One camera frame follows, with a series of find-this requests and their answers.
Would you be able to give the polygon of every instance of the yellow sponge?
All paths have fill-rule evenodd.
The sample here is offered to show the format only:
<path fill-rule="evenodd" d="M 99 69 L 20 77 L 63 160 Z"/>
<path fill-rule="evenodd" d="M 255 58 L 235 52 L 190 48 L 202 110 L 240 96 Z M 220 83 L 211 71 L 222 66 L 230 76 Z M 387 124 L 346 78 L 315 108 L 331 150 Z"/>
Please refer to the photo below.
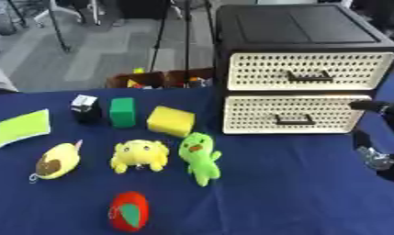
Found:
<path fill-rule="evenodd" d="M 177 137 L 186 137 L 195 123 L 195 114 L 166 106 L 156 107 L 147 120 L 148 129 Z"/>

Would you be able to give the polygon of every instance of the strawberry toy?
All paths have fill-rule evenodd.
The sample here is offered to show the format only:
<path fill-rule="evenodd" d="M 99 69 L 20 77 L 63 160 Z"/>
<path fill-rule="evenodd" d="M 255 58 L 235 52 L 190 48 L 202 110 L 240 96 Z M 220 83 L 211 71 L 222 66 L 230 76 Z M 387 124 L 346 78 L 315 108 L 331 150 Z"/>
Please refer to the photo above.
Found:
<path fill-rule="evenodd" d="M 108 211 L 111 225 L 122 231 L 139 231 L 148 221 L 148 202 L 138 192 L 117 195 Z"/>

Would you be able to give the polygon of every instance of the black drawer cabinet top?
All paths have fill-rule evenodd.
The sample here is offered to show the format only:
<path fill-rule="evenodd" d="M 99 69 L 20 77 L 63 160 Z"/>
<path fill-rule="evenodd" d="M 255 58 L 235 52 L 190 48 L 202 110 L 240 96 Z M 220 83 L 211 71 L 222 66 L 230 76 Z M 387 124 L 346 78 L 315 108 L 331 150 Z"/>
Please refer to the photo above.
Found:
<path fill-rule="evenodd" d="M 394 50 L 392 40 L 338 5 L 223 6 L 217 27 L 230 50 Z"/>

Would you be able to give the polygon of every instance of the drawer handle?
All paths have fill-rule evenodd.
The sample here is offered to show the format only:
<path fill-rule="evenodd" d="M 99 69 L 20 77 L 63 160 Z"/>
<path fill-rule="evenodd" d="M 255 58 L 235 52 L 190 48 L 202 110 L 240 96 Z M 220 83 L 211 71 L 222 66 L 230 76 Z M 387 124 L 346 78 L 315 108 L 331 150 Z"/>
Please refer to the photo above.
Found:
<path fill-rule="evenodd" d="M 321 71 L 321 76 L 296 76 L 291 71 L 287 71 L 288 80 L 290 82 L 332 82 L 333 77 L 331 77 L 328 72 Z"/>
<path fill-rule="evenodd" d="M 315 125 L 315 121 L 312 120 L 312 117 L 309 114 L 304 115 L 307 118 L 306 121 L 283 121 L 281 117 L 276 114 L 276 124 L 277 125 Z"/>

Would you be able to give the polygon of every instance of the blue tablecloth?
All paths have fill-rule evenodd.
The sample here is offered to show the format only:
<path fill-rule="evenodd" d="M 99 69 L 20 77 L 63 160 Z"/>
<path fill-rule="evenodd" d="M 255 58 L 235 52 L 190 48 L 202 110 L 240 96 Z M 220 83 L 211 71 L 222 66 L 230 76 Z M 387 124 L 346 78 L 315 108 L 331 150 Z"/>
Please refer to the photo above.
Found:
<path fill-rule="evenodd" d="M 114 97 L 134 97 L 139 124 L 113 129 L 106 122 L 81 126 L 69 110 L 78 94 L 97 95 L 107 110 Z M 113 197 L 139 191 L 150 203 L 150 220 L 140 234 L 394 234 L 394 183 L 367 169 L 349 135 L 225 136 L 204 125 L 214 112 L 210 89 L 162 91 L 94 90 L 0 95 L 0 120 L 48 108 L 52 133 L 0 150 L 0 235 L 121 234 L 107 223 Z M 394 101 L 394 75 L 379 98 Z M 158 106 L 195 112 L 197 130 L 210 131 L 222 177 L 202 188 L 177 155 L 179 139 L 152 133 L 145 119 Z M 394 152 L 394 134 L 376 115 L 360 126 L 378 148 Z M 84 140 L 75 171 L 31 185 L 41 154 L 62 142 Z M 162 140 L 172 153 L 160 173 L 108 166 L 114 145 L 124 140 Z"/>

